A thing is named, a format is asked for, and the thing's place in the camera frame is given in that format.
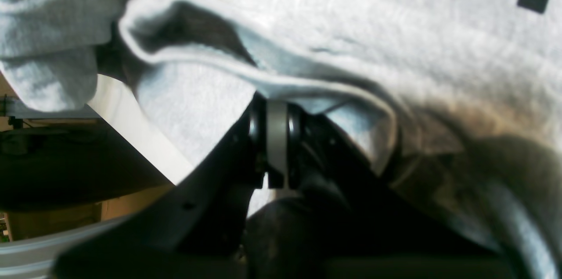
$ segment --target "screw hole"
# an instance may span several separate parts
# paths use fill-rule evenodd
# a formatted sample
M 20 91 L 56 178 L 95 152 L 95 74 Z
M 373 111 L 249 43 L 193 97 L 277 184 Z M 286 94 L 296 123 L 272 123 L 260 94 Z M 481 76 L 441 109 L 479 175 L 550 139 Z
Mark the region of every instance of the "screw hole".
M 192 210 L 195 208 L 195 203 L 187 201 L 181 206 L 184 210 Z

